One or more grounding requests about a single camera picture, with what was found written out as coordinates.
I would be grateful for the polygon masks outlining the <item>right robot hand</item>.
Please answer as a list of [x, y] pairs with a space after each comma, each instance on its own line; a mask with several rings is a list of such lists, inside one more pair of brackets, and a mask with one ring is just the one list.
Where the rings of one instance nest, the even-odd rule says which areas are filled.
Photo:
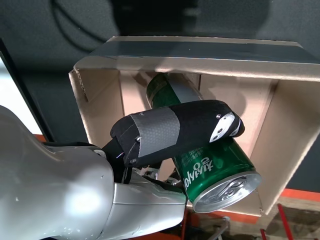
[[186, 197], [132, 172], [245, 130], [219, 100], [132, 113], [103, 148], [42, 143], [0, 109], [0, 237], [3, 240], [123, 240], [184, 218]]

